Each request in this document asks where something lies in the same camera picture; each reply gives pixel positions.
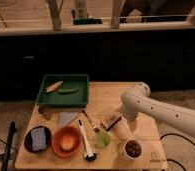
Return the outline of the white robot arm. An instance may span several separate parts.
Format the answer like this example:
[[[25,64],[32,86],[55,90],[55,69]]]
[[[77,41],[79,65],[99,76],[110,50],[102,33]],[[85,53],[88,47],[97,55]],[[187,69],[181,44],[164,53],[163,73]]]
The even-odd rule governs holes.
[[[144,82],[134,82],[122,93],[127,118],[144,113],[195,138],[195,110],[154,100],[150,93],[150,87]]]

